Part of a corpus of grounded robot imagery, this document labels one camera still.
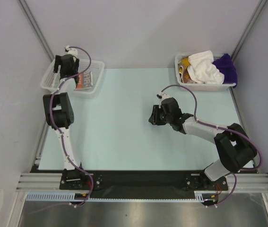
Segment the colourful rabbit print towel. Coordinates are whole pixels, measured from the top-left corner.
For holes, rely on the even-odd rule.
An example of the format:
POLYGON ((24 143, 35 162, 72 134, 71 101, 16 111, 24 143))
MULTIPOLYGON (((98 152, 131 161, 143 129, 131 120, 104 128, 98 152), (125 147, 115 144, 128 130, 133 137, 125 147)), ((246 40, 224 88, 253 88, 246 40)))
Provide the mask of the colourful rabbit print towel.
POLYGON ((76 90, 86 90, 93 86, 93 73, 91 71, 80 73, 76 90))

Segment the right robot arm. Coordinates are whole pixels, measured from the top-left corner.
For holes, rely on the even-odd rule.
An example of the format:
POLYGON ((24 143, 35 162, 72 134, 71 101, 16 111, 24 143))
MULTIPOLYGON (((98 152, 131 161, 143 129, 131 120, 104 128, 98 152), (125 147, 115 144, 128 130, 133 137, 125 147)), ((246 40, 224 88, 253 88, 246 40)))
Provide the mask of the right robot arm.
POLYGON ((175 98, 167 94, 157 97, 160 104, 153 106, 148 120, 152 125, 169 124, 174 131, 197 136, 216 146, 219 159, 201 172, 200 184, 205 190, 213 189, 219 178, 237 173, 256 157, 256 148, 239 124, 220 127, 201 122, 192 114, 182 113, 175 98))

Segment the white towel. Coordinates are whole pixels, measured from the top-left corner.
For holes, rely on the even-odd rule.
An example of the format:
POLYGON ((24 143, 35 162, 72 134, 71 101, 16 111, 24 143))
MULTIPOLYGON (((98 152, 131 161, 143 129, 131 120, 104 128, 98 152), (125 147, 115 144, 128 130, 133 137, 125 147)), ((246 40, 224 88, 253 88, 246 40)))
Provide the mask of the white towel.
POLYGON ((225 76, 213 64, 212 51, 192 54, 188 57, 190 65, 187 68, 190 78, 198 84, 223 84, 225 76))

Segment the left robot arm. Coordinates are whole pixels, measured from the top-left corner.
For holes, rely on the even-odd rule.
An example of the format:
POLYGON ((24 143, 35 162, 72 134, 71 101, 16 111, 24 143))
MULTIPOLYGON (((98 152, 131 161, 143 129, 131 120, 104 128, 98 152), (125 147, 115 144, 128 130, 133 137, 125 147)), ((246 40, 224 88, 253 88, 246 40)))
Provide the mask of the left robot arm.
POLYGON ((68 95, 79 82, 78 67, 79 59, 74 53, 55 56, 53 72, 59 75, 59 84, 52 94, 43 96, 43 106, 46 122, 55 131, 63 155, 61 183, 82 189, 86 185, 86 177, 79 169, 70 140, 74 112, 68 95))

